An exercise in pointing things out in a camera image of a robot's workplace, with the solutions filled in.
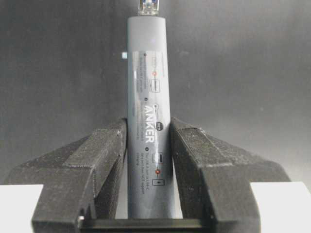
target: dark gray backdrop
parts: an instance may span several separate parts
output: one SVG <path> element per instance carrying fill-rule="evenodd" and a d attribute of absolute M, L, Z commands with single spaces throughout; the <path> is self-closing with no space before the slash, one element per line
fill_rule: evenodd
<path fill-rule="evenodd" d="M 138 0 L 0 0 L 0 181 L 126 115 Z M 311 189 L 311 1 L 162 0 L 172 116 Z"/>

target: white surface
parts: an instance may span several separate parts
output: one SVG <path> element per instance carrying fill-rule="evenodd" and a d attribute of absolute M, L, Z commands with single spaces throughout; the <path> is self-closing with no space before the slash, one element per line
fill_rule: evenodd
<path fill-rule="evenodd" d="M 4 233 L 33 233 L 31 219 L 43 185 L 0 185 L 0 228 Z"/>
<path fill-rule="evenodd" d="M 261 233 L 311 233 L 311 194 L 302 182 L 251 183 Z"/>

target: anker logo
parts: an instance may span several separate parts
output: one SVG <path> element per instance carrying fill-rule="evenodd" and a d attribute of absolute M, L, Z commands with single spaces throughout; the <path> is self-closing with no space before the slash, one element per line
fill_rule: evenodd
<path fill-rule="evenodd" d="M 155 142 L 155 134 L 156 134 L 156 129 L 155 129 L 155 110 L 148 106 L 145 105 L 145 116 L 146 116 L 146 143 L 148 142 Z"/>
<path fill-rule="evenodd" d="M 156 130 L 158 130 L 158 131 L 163 130 L 163 124 L 162 124 L 162 122 L 157 122 L 156 125 L 155 125 L 155 127 L 156 127 Z"/>

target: usb connector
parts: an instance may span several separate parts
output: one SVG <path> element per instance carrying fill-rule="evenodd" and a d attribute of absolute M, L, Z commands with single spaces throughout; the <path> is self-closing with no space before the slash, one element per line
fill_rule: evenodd
<path fill-rule="evenodd" d="M 159 0 L 140 0 L 139 16 L 157 16 L 159 14 Z"/>

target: battery icon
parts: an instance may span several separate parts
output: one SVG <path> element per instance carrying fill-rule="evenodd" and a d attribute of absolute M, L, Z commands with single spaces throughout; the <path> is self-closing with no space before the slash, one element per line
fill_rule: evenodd
<path fill-rule="evenodd" d="M 165 180 L 163 179 L 154 179 L 152 180 L 153 186 L 165 186 Z"/>

